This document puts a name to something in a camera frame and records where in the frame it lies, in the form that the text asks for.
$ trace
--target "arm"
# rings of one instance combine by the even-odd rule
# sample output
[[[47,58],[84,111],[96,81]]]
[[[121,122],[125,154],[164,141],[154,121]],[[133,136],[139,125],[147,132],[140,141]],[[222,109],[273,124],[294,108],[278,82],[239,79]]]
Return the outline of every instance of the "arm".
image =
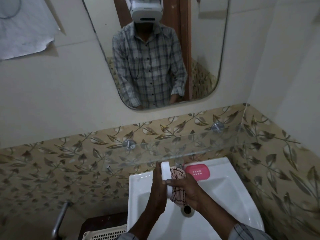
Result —
[[[153,226],[165,211],[167,204],[167,185],[161,179],[160,163],[156,162],[153,170],[152,187],[146,209],[138,221],[129,230],[139,240],[147,240]]]
[[[166,183],[186,191],[187,204],[210,223],[222,240],[272,240],[266,233],[239,223],[198,185],[191,174],[187,173],[184,179],[167,180]]]
[[[170,52],[170,69],[174,75],[173,79],[173,88],[171,92],[171,97],[176,99],[171,99],[171,102],[177,102],[177,99],[181,96],[184,96],[184,89],[186,81],[188,78],[188,73],[186,67],[183,63],[182,52],[179,39],[176,35],[176,32],[172,30],[172,47]]]
[[[134,90],[129,63],[125,57],[125,52],[122,49],[121,39],[122,38],[118,34],[113,36],[112,54],[114,67],[119,77],[119,84],[125,103],[136,108],[141,106],[141,102]]]

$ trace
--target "mirror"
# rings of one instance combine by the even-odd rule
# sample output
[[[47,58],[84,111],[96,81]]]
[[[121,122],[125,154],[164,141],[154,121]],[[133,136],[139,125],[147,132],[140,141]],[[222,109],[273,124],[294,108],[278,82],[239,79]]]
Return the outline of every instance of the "mirror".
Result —
[[[198,100],[217,87],[229,0],[83,2],[126,106]]]

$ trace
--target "white plastic basket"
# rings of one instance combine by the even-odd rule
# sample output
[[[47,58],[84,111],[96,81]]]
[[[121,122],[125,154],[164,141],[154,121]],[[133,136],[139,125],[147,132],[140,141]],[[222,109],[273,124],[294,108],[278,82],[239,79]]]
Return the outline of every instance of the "white plastic basket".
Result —
[[[125,232],[127,232],[127,224],[98,231],[85,232],[82,240],[116,240],[117,237]]]

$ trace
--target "pink soap dish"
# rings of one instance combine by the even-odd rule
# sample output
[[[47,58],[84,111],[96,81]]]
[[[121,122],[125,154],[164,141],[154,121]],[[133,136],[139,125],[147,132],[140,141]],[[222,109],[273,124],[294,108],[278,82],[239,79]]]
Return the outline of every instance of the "pink soap dish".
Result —
[[[190,173],[196,181],[206,180],[210,177],[210,170],[205,164],[187,166],[186,173]]]

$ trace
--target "shirt sleeve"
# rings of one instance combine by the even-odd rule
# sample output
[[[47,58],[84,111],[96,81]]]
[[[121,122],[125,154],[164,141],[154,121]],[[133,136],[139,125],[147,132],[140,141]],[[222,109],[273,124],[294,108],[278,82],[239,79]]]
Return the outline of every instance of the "shirt sleeve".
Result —
[[[137,96],[132,77],[130,74],[129,62],[125,57],[125,52],[122,49],[121,45],[121,36],[120,34],[116,34],[112,39],[112,54],[113,54],[113,62],[114,68],[119,77],[119,84],[122,92],[122,97],[125,100],[125,103],[132,107],[138,107],[141,105],[139,97]]]
[[[139,240],[135,235],[130,232],[126,232],[120,236],[116,240]]]
[[[234,226],[228,240],[272,240],[272,238],[261,230],[240,223]]]
[[[172,29],[173,44],[170,53],[170,69],[174,75],[174,84],[171,95],[184,95],[184,87],[188,78],[188,73],[182,59],[182,51],[178,36],[174,29]]]

